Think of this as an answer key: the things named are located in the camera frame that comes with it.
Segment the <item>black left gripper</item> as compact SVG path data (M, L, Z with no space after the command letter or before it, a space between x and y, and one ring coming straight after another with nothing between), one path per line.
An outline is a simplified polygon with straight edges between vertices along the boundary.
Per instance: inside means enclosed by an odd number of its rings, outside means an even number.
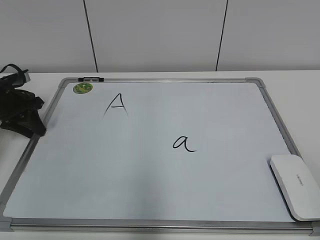
M47 131L38 110L44 101L34 93L9 86L0 87L0 128L27 138L43 137Z

